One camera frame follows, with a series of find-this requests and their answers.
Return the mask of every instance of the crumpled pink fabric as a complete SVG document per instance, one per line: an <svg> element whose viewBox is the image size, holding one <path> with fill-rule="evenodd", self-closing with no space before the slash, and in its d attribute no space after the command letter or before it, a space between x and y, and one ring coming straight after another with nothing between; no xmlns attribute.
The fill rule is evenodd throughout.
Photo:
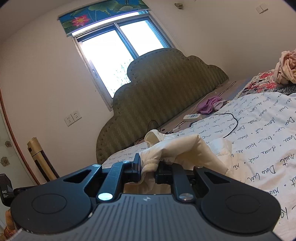
<svg viewBox="0 0 296 241"><path fill-rule="evenodd" d="M214 103L223 100L219 96L215 95L213 97L208 98L204 102L201 102L196 109L197 113L201 113L202 115L204 114L210 114L214 110Z"/></svg>
<svg viewBox="0 0 296 241"><path fill-rule="evenodd" d="M274 81L278 86L296 84L296 49L292 52L283 51L274 70Z"/></svg>

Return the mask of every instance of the window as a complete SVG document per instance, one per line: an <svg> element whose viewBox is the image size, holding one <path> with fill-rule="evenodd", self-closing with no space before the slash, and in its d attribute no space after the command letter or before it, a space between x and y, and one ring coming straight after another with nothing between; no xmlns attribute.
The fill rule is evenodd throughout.
<svg viewBox="0 0 296 241"><path fill-rule="evenodd" d="M72 35L109 107L118 88L130 82L126 72L135 58L155 49L172 47L147 11L106 19Z"/></svg>

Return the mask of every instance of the purple cloth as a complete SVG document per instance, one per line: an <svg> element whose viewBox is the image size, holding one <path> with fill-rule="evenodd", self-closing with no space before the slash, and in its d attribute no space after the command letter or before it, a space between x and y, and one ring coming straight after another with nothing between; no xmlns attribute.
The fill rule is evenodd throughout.
<svg viewBox="0 0 296 241"><path fill-rule="evenodd" d="M212 97L206 99L205 101L199 103L197 106L196 112L201 113L202 115L210 114L214 110L213 104L218 101L221 101L221 100L223 100L223 99L217 95L212 96Z"/></svg>

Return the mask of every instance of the wall socket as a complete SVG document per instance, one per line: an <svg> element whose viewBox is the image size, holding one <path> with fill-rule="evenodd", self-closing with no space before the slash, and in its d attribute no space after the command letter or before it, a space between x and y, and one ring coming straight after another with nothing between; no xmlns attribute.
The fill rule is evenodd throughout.
<svg viewBox="0 0 296 241"><path fill-rule="evenodd" d="M77 111L74 111L73 113L71 113L71 116L73 117L73 120L74 121L77 121L80 118L82 118L81 115L80 115L80 113L78 112L78 110Z"/></svg>
<svg viewBox="0 0 296 241"><path fill-rule="evenodd" d="M70 126L75 122L71 115L66 116L64 120L65 120L67 126Z"/></svg>

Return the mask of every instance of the floral window shade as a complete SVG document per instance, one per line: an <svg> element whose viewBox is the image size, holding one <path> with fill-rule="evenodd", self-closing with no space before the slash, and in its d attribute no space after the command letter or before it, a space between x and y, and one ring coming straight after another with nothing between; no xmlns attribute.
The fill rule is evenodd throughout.
<svg viewBox="0 0 296 241"><path fill-rule="evenodd" d="M114 16L148 9L142 0L108 0L59 16L59 20L66 34L71 34L80 28Z"/></svg>

